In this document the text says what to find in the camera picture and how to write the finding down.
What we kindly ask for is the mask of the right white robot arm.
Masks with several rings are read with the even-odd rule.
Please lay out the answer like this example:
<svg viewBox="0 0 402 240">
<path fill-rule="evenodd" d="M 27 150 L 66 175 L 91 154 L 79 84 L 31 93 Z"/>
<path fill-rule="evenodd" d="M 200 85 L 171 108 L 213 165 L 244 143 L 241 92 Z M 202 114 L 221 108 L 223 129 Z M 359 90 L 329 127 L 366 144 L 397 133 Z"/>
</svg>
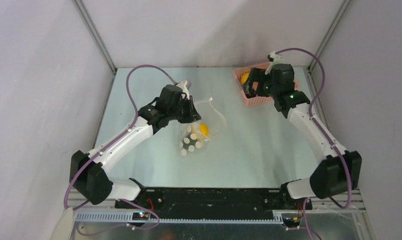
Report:
<svg viewBox="0 0 402 240">
<path fill-rule="evenodd" d="M 357 151 L 348 151 L 325 127 L 312 109 L 306 94 L 298 90 L 292 65 L 278 63 L 270 67 L 258 64 L 234 70 L 241 95 L 251 99 L 270 99 L 307 139 L 316 158 L 317 167 L 310 177 L 284 183 L 280 204 L 292 209 L 300 199 L 331 198 L 341 193 L 349 195 L 357 187 L 362 163 Z"/>
</svg>

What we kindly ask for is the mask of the clear dotted zip top bag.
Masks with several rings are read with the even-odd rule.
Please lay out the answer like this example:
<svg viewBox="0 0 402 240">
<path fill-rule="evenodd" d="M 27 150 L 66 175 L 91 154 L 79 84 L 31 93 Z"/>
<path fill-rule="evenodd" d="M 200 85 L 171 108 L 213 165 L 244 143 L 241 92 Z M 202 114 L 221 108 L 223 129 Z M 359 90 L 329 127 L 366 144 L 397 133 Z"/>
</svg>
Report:
<svg viewBox="0 0 402 240">
<path fill-rule="evenodd" d="M 213 105 L 213 97 L 194 102 L 201 119 L 180 127 L 179 153 L 186 157 L 206 150 L 212 140 L 227 128 L 225 116 Z"/>
</svg>

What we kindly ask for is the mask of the yellow lemon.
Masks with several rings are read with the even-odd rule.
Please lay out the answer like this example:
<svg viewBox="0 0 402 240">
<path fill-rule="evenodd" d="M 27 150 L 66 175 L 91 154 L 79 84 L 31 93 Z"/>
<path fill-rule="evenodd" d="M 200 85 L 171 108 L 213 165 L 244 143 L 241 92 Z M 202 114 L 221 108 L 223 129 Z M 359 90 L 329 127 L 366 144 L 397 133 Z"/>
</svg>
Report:
<svg viewBox="0 0 402 240">
<path fill-rule="evenodd" d="M 240 78 L 240 83 L 241 85 L 244 85 L 246 83 L 246 81 L 248 80 L 249 77 L 249 72 L 245 72 L 241 78 Z"/>
</svg>

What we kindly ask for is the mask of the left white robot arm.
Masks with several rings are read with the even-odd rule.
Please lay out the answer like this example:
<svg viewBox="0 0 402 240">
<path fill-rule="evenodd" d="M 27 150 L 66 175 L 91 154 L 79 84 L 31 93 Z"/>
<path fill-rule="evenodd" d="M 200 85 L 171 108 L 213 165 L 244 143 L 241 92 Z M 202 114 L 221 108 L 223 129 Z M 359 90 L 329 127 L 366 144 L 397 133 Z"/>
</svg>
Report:
<svg viewBox="0 0 402 240">
<path fill-rule="evenodd" d="M 135 180 L 109 177 L 114 166 L 134 147 L 166 127 L 169 122 L 191 124 L 201 120 L 189 94 L 187 80 L 162 88 L 159 97 L 138 110 L 122 131 L 87 153 L 71 157 L 70 184 L 86 200 L 98 205 L 107 199 L 125 199 L 134 208 L 146 204 L 147 195 Z"/>
</svg>

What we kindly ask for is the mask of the dark green avocado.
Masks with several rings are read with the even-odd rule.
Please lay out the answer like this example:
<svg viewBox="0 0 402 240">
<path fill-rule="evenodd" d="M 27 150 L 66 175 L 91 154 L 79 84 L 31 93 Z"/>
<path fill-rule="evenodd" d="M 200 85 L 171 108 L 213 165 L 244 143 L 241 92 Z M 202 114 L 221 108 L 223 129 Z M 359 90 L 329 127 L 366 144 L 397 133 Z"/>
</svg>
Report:
<svg viewBox="0 0 402 240">
<path fill-rule="evenodd" d="M 202 147 L 202 142 L 199 141 L 195 133 L 186 135 L 182 140 L 183 148 L 187 151 L 193 152 L 195 149 Z"/>
</svg>

